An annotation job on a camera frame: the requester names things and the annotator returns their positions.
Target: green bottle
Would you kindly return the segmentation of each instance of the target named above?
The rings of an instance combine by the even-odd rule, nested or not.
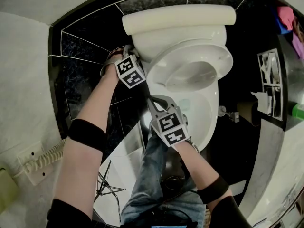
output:
[[[294,103],[291,106],[291,116],[304,120],[304,105]]]

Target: black sleeve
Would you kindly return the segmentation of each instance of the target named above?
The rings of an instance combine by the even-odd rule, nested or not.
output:
[[[47,213],[48,223],[46,228],[66,228],[91,226],[91,219],[79,209],[61,201],[54,199],[52,207]]]
[[[209,228],[219,227],[251,228],[232,196],[221,200],[212,211]]]

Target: green object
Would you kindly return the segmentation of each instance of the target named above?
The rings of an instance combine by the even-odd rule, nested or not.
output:
[[[18,186],[9,173],[0,167],[0,214],[17,198]]]
[[[292,116],[304,120],[304,105],[296,104],[293,107]]]

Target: white coiled telephone cord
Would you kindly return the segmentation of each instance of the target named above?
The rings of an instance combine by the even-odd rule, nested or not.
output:
[[[22,171],[17,173],[13,178],[17,178],[23,172],[32,173],[37,171],[51,163],[59,161],[63,157],[63,147],[65,145],[66,139],[62,140],[62,143],[55,145],[49,151],[45,152],[43,155],[39,156],[36,160],[31,160],[23,165]]]

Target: jeans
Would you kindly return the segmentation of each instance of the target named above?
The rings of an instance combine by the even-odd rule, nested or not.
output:
[[[141,213],[163,203],[160,182],[162,168],[166,163],[167,150],[168,147],[157,135],[149,139],[131,198],[122,211],[122,224],[135,220]],[[197,190],[192,178],[186,181],[181,191],[187,190]],[[158,207],[159,210],[164,212],[167,209],[177,209],[185,212],[192,221],[198,223],[198,228],[204,226],[205,208],[206,206],[200,197],[193,192],[185,192]],[[177,211],[170,211],[170,214],[183,219],[187,218]]]

